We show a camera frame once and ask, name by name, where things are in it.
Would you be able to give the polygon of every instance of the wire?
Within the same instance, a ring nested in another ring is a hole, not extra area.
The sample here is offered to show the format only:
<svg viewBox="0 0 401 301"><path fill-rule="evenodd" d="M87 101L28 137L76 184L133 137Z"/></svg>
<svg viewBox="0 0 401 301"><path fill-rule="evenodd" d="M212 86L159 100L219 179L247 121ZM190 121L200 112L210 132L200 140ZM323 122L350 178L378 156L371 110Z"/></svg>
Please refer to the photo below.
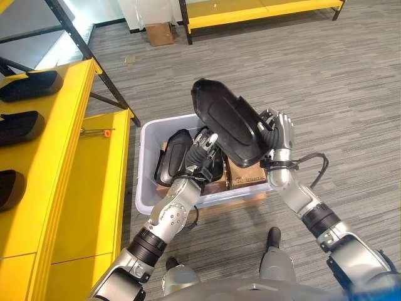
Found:
<svg viewBox="0 0 401 301"><path fill-rule="evenodd" d="M197 207L197 206L194 206L194 208L195 208L195 212L196 212L195 220L194 220L193 222L191 222L191 224L189 224L188 226L183 227L183 228L182 228L183 230L188 230L188 231L190 231L190 230L194 229L195 226L198 225L199 210L198 210L198 207Z"/></svg>
<svg viewBox="0 0 401 301"><path fill-rule="evenodd" d="M316 157L320 157L323 159L323 165L319 171L318 176L315 178L315 180L312 182L312 184L309 185L310 188L314 188L320 181L321 177L323 177L324 173L326 172L327 168L328 168L328 164L329 164L329 160L327 159L326 155L324 155L321 152L313 152L311 154L308 154L298 160L292 160L292 164L290 166L273 166L269 168L269 171L276 171L278 169L294 169L294 170L298 170L299 169L299 165L301 163L304 163L310 159L316 158Z"/></svg>
<svg viewBox="0 0 401 301"><path fill-rule="evenodd" d="M196 176L191 176L189 174L179 174L179 173L173 177L172 181L174 182L174 180L176 180L176 179L192 179L192 180L196 180L196 181L200 181L200 182L204 182L207 180L207 179L204 179L203 177L196 177Z"/></svg>

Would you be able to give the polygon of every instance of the plastic storage bin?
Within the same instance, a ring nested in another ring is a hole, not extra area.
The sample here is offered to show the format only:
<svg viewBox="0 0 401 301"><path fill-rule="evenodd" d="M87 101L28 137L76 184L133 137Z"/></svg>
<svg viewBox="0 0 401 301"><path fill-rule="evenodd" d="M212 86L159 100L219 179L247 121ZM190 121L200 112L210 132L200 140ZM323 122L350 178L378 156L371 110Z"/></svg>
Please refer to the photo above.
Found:
<svg viewBox="0 0 401 301"><path fill-rule="evenodd" d="M154 174L163 142L168 141L179 129L187 129L192 137L203 127L203 122L196 114L158 119L147 122L140 131L140 149L138 164L138 185L135 205L142 214L150 215L153 206L162 198L156 191ZM254 194L272 190L268 183L223 191L201 196L199 208L236 201Z"/></svg>

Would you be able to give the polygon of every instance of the cardboard piece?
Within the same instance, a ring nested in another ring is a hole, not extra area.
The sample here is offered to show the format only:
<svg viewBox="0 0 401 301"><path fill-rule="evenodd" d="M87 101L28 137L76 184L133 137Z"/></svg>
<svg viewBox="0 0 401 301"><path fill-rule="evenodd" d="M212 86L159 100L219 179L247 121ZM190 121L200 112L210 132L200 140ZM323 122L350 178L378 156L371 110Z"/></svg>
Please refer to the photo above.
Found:
<svg viewBox="0 0 401 301"><path fill-rule="evenodd" d="M162 185L157 184L156 185L156 191L159 194L160 197L164 198L167 192L169 191L169 187L165 187ZM218 179L217 181L208 183L205 185L205 189L203 193L201 194L202 196L205 196L207 194L213 194L213 193L220 193L222 191L226 191L226 175L223 174L223 176Z"/></svg>
<svg viewBox="0 0 401 301"><path fill-rule="evenodd" d="M266 182L266 174L259 163L247 168L236 166L230 159L227 162L229 173L229 188L236 189Z"/></svg>
<svg viewBox="0 0 401 301"><path fill-rule="evenodd" d="M147 24L145 27L152 46L162 46L174 43L169 22Z"/></svg>

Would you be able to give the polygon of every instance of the metal rod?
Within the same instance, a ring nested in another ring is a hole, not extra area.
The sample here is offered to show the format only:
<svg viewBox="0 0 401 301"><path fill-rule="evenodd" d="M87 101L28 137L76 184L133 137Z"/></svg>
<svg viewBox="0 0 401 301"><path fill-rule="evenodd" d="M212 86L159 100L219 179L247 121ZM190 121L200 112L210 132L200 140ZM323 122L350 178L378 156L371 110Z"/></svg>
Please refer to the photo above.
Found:
<svg viewBox="0 0 401 301"><path fill-rule="evenodd" d="M188 45L192 45L192 34L190 34L188 30L189 18L188 18L187 3L185 2L185 0L179 0L179 2L181 8L182 22L184 24L185 33L187 35Z"/></svg>
<svg viewBox="0 0 401 301"><path fill-rule="evenodd" d="M117 99L122 108L124 109L128 108L134 114L133 110L130 108L130 106L125 101L121 93L118 91L117 87L114 85L110 77L108 77L106 71L103 69L100 62L97 60L92 51L89 49L88 45L80 36L79 32L77 32L76 28L74 27L73 23L65 13L64 9L61 7L60 3L57 0L44 0L44 1L46 1L47 5L52 10L53 14L55 14L56 18L61 23L65 31L70 35L75 45L82 52L83 56L86 59L93 58L98 63L99 67L103 71L103 73L99 74L98 76L100 77L102 82L106 85L106 87L109 89L109 91L113 94L113 96Z"/></svg>
<svg viewBox="0 0 401 301"><path fill-rule="evenodd" d="M25 39L25 38L30 38L32 36L39 36L39 35L45 34L45 33L54 33L55 31L61 31L61 30L64 30L64 27L62 27L62 25L56 25L56 26L46 27L43 29L27 31L26 33L20 33L20 34L15 34L13 36L7 36L0 40L0 44L8 43L11 41L17 41L17 40L21 40L21 39Z"/></svg>
<svg viewBox="0 0 401 301"><path fill-rule="evenodd" d="M2 58L1 56L0 56L0 64L10 66L10 67L13 67L15 69L18 69L18 70L21 70L24 72L33 71L33 69L30 67L21 65L19 63L16 63L15 61L7 60L6 58Z"/></svg>
<svg viewBox="0 0 401 301"><path fill-rule="evenodd" d="M141 127L140 121L139 121L139 119L138 119L138 117L137 117L136 115L133 116L132 121L134 122L134 124L135 124L137 127Z"/></svg>
<svg viewBox="0 0 401 301"><path fill-rule="evenodd" d="M114 105L115 107L123 108L122 105L121 105L119 102L114 102L113 100L108 99L108 98L106 98L106 97L103 97L103 96L101 96L101 95L99 95L99 94L90 92L89 96L90 96L90 97L93 97L93 98L95 98L95 99L99 99L100 101L106 102L106 103L108 103L108 104L110 104L110 105Z"/></svg>
<svg viewBox="0 0 401 301"><path fill-rule="evenodd" d="M336 21L336 20L337 20L338 15L340 14L341 10L343 9L343 6L344 6L344 4L345 4L345 0L342 0L342 1L343 1L343 3L341 4L340 8L338 8L338 9L336 10L336 12L334 13L334 16L333 16L332 21Z"/></svg>
<svg viewBox="0 0 401 301"><path fill-rule="evenodd" d="M15 72L12 69L10 69L10 67L1 63L0 63L0 73L3 74L5 77L9 77L10 75L15 74Z"/></svg>

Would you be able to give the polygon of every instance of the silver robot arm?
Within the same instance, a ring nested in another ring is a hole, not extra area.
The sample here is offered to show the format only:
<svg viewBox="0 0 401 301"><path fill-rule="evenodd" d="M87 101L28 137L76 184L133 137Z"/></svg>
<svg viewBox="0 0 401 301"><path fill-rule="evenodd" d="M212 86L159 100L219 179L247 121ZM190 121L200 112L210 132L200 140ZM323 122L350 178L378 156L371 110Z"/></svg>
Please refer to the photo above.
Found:
<svg viewBox="0 0 401 301"><path fill-rule="evenodd" d="M287 115L269 109L276 141L268 182L293 213L315 236L317 244L330 253L327 264L342 287L353 292L377 287L395 286L399 274L392 262L381 252L370 248L313 191L297 181L286 167L291 162L294 145L293 123Z"/></svg>
<svg viewBox="0 0 401 301"><path fill-rule="evenodd" d="M216 139L216 134L206 130L197 136L185 157L186 177L178 177L173 182L131 244L121 251L92 288L88 300L141 301L145 298L141 283L148 281L157 260L182 230L189 212L201 196L201 187L188 174L199 167L204 157L214 155Z"/></svg>

